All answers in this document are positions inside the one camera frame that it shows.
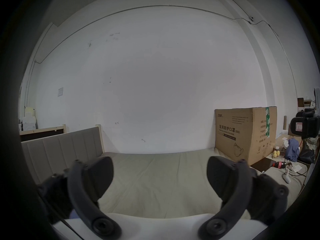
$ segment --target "clutter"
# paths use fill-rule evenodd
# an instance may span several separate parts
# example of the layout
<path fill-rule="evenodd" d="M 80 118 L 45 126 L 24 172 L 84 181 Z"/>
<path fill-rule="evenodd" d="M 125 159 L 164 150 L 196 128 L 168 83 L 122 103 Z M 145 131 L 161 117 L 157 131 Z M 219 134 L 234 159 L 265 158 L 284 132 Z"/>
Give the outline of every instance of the clutter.
<path fill-rule="evenodd" d="M 298 160 L 299 162 L 304 162 L 308 165 L 313 164 L 315 162 L 315 152 L 308 149 L 307 145 L 304 145 L 298 157 Z"/>
<path fill-rule="evenodd" d="M 35 123 L 23 123 L 22 127 L 23 127 L 23 131 L 35 130 L 36 124 Z"/>
<path fill-rule="evenodd" d="M 288 184 L 290 184 L 291 179 L 289 178 L 289 168 L 286 169 L 285 173 L 282 174 L 282 178 L 284 179 L 284 181 Z"/>
<path fill-rule="evenodd" d="M 283 169 L 286 167 L 286 163 L 285 162 L 274 162 L 272 164 L 272 167 L 278 168 L 278 169 Z"/>
<path fill-rule="evenodd" d="M 277 107 L 216 109 L 216 148 L 234 161 L 252 165 L 274 147 Z"/>
<path fill-rule="evenodd" d="M 318 136 L 316 138 L 307 138 L 306 139 L 306 145 L 309 150 L 313 150 L 316 152 L 317 149 L 317 141 L 318 141 Z"/>
<path fill-rule="evenodd" d="M 294 165 L 292 165 L 291 167 L 290 167 L 290 170 L 291 171 L 293 171 L 293 172 L 298 172 L 298 171 L 300 171 L 302 169 L 302 167 L 300 166 L 300 165 L 298 165 L 298 164 L 294 164 Z"/>
<path fill-rule="evenodd" d="M 283 142 L 283 146 L 285 149 L 287 149 L 287 147 L 289 147 L 289 141 L 287 139 Z"/>
<path fill-rule="evenodd" d="M 298 155 L 300 153 L 299 142 L 296 139 L 291 138 L 288 140 L 288 143 L 289 143 L 289 146 L 285 151 L 284 157 L 290 161 L 296 162 Z"/>
<path fill-rule="evenodd" d="M 33 107 L 30 107 L 30 106 L 26 107 L 24 109 L 24 116 L 28 117 L 28 118 L 34 117 L 35 116 L 35 109 Z"/>
<path fill-rule="evenodd" d="M 36 123 L 36 117 L 30 116 L 30 117 L 22 117 L 22 123 L 23 124 L 35 124 Z"/>
<path fill-rule="evenodd" d="M 35 109 L 33 107 L 26 107 L 24 110 L 25 116 L 22 117 L 22 131 L 29 131 L 36 129 Z"/>
<path fill-rule="evenodd" d="M 290 136 L 288 134 L 282 134 L 275 140 L 274 149 L 279 150 L 280 152 L 285 152 L 287 147 L 289 146 L 289 139 L 296 139 L 300 144 L 302 144 L 302 140 L 300 136 Z"/>

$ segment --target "small cardboard box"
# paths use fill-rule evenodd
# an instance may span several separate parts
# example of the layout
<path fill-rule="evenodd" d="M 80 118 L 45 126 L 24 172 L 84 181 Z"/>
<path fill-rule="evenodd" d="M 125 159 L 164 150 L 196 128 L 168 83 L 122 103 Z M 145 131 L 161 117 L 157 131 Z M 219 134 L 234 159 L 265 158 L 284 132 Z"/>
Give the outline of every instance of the small cardboard box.
<path fill-rule="evenodd" d="M 273 151 L 277 107 L 216 109 L 216 148 L 235 162 L 252 165 Z"/>

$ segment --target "mattress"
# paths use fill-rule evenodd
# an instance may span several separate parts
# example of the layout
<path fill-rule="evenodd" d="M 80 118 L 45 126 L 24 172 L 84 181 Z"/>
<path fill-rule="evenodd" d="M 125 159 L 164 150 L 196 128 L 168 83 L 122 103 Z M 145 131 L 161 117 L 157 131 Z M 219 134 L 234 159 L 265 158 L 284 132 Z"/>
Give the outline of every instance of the mattress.
<path fill-rule="evenodd" d="M 98 201 L 105 214 L 178 218 L 220 210 L 222 200 L 206 176 L 211 156 L 226 157 L 215 148 L 173 154 L 102 155 L 110 156 L 114 164 L 113 181 Z M 300 166 L 305 172 L 306 166 Z M 289 207 L 298 197 L 305 177 L 290 176 L 291 183 L 287 184 L 282 179 L 283 169 L 271 167 L 265 174 L 288 187 Z M 246 211 L 242 218 L 249 219 L 249 213 Z"/>

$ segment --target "electrical wire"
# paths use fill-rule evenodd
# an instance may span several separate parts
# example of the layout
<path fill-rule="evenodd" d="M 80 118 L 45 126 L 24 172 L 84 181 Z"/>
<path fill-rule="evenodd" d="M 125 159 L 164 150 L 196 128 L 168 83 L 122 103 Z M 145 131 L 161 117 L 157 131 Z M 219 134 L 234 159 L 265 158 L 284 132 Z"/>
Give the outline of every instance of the electrical wire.
<path fill-rule="evenodd" d="M 306 175 L 304 175 L 306 172 L 305 172 L 304 174 L 301 174 L 301 173 L 298 173 L 298 172 L 296 171 L 295 173 L 296 173 L 296 174 L 299 174 L 299 175 L 293 175 L 293 174 L 290 174 L 290 173 L 289 173 L 289 174 L 290 174 L 291 176 L 295 176 L 295 177 L 298 177 L 298 176 L 304 176 L 304 177 L 306 177 Z"/>
<path fill-rule="evenodd" d="M 38 196 L 41 198 L 42 202 L 59 218 L 59 220 L 65 224 L 69 229 L 71 229 L 79 238 L 84 240 L 81 235 L 79 235 L 73 228 L 72 226 L 69 225 L 68 222 L 65 221 L 64 218 L 50 205 L 50 203 L 41 195 L 41 193 L 38 190 Z"/>
<path fill-rule="evenodd" d="M 135 9 L 140 9 L 140 8 L 148 8 L 148 7 L 182 7 L 182 8 L 189 8 L 189 9 L 194 9 L 194 10 L 199 10 L 199 11 L 203 11 L 203 12 L 207 12 L 207 13 L 211 13 L 211 14 L 215 14 L 215 15 L 218 15 L 218 16 L 221 16 L 223 18 L 226 18 L 226 19 L 229 19 L 229 20 L 239 20 L 239 19 L 243 19 L 245 20 L 246 22 L 249 22 L 247 19 L 245 18 L 230 18 L 226 15 L 223 15 L 223 14 L 220 14 L 220 13 L 217 13 L 217 12 L 214 12 L 214 11 L 210 11 L 210 10 L 205 10 L 205 9 L 200 9 L 200 8 L 196 8 L 196 7 L 190 7 L 190 6 L 182 6 L 182 5 L 146 5 L 146 6 L 138 6 L 138 7 L 133 7 L 133 8 L 129 8 L 129 9 L 125 9 L 125 10 L 120 10 L 120 11 L 116 11 L 114 13 L 111 13 L 111 14 L 108 14 L 106 16 L 103 16 L 101 18 L 98 18 L 86 25 L 84 25 L 83 27 L 79 28 L 78 30 L 76 30 L 75 32 L 73 32 L 72 34 L 68 35 L 65 39 L 63 39 L 60 43 L 58 43 L 48 54 L 47 56 L 45 56 L 45 58 L 41 61 L 41 62 L 37 62 L 35 61 L 35 63 L 37 64 L 41 64 L 59 45 L 61 45 L 65 40 L 67 40 L 69 37 L 71 37 L 73 34 L 77 33 L 78 31 L 84 29 L 85 27 L 93 24 L 94 22 L 97 22 L 99 20 L 102 20 L 106 17 L 109 17 L 111 15 L 114 15 L 114 14 L 118 14 L 118 13 L 122 13 L 122 12 L 126 12 L 126 11 L 130 11 L 130 10 L 135 10 Z"/>
<path fill-rule="evenodd" d="M 73 32 L 73 33 L 71 33 L 70 35 L 68 35 L 68 36 L 67 36 L 65 39 L 63 39 L 61 42 L 59 42 L 59 43 L 45 56 L 45 58 L 44 58 L 41 62 L 37 62 L 37 61 L 34 59 L 34 63 L 33 63 L 32 69 L 30 70 L 30 71 L 31 71 L 31 74 L 30 74 L 30 76 L 28 76 L 28 79 L 29 79 L 29 77 L 31 77 L 31 75 L 32 75 L 33 68 L 34 68 L 35 64 L 36 64 L 36 63 L 37 63 L 37 64 L 41 64 L 42 62 L 44 62 L 44 60 L 45 60 L 59 45 L 61 45 L 65 40 L 67 40 L 67 39 L 68 39 L 69 37 L 71 37 L 73 34 L 75 34 L 75 33 L 77 33 L 78 31 L 84 29 L 85 27 L 93 24 L 94 22 L 97 22 L 97 21 L 99 21 L 99 20 L 101 20 L 101 19 L 104 19 L 104 18 L 106 18 L 106 17 L 109 17 L 109 16 L 111 16 L 111 15 L 115 15 L 115 14 L 118 14 L 118 13 L 130 11 L 130 10 L 140 9 L 140 8 L 148 8 L 148 7 L 181 7 L 181 8 L 189 8 L 189 9 L 194 9 L 194 10 L 199 10 L 199 11 L 203 11 L 203 12 L 215 14 L 215 15 L 221 16 L 221 17 L 223 17 L 223 18 L 232 20 L 232 21 L 242 19 L 242 20 L 245 20 L 246 22 L 248 22 L 250 25 L 257 25 L 257 24 L 259 24 L 259 23 L 261 23 L 261 22 L 265 22 L 265 23 L 270 27 L 270 29 L 273 31 L 273 33 L 274 33 L 274 35 L 276 36 L 276 38 L 278 39 L 278 42 L 279 42 L 279 44 L 280 44 L 280 46 L 281 46 L 281 48 L 282 48 L 282 50 L 283 50 L 283 52 L 284 52 L 284 54 L 285 54 L 285 56 L 286 56 L 286 59 L 287 59 L 287 61 L 288 61 L 288 64 L 289 64 L 289 67 L 290 67 L 290 70 L 291 70 L 291 74 L 292 74 L 292 77 L 293 77 L 294 87 L 295 87 L 295 90 L 296 90 L 296 96 L 298 97 L 297 88 L 296 88 L 296 84 L 295 84 L 295 81 L 294 81 L 294 74 L 293 74 L 293 72 L 292 72 L 292 68 L 291 68 L 291 65 L 290 65 L 288 56 L 287 56 L 287 54 L 286 54 L 286 52 L 285 52 L 285 50 L 284 50 L 284 48 L 283 48 L 283 46 L 282 46 L 279 38 L 278 38 L 279 35 L 274 31 L 274 29 L 270 26 L 270 24 L 269 24 L 268 22 L 266 22 L 265 20 L 261 20 L 261 21 L 253 24 L 253 23 L 251 23 L 250 21 L 248 21 L 247 19 L 242 18 L 242 17 L 240 17 L 240 18 L 230 18 L 230 17 L 228 17 L 228 16 L 226 16 L 226 15 L 223 15 L 223 14 L 220 14 L 220 13 L 217 13 L 217 12 L 214 12 L 214 11 L 210 11 L 210 10 L 205 10 L 205 9 L 200 9 L 200 8 L 190 7 L 190 6 L 171 5 L 171 4 L 169 4 L 169 5 L 146 5 L 146 6 L 138 6 L 138 7 L 133 7 L 133 8 L 125 9 L 125 10 L 120 10 L 120 11 L 116 11 L 116 12 L 114 12 L 114 13 L 110 13 L 110 14 L 108 14 L 108 15 L 106 15 L 106 16 L 100 17 L 100 18 L 98 18 L 98 19 L 96 19 L 96 20 L 94 20 L 94 21 L 92 21 L 92 22 L 84 25 L 83 27 L 79 28 L 79 29 L 76 30 L 75 32 Z"/>

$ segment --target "wooden board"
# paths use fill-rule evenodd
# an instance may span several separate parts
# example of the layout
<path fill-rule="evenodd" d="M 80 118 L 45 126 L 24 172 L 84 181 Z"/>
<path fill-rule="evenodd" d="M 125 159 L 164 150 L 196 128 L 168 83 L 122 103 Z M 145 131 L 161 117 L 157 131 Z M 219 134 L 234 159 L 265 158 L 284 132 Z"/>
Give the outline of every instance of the wooden board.
<path fill-rule="evenodd" d="M 35 133 L 42 133 L 42 132 L 48 132 L 48 131 L 56 131 L 56 130 L 63 130 L 63 133 L 66 133 L 66 125 L 63 124 L 63 126 L 58 127 L 50 127 L 50 128 L 43 128 L 43 129 L 34 129 L 34 130 L 22 130 L 19 132 L 19 135 L 25 135 L 25 134 L 35 134 Z"/>

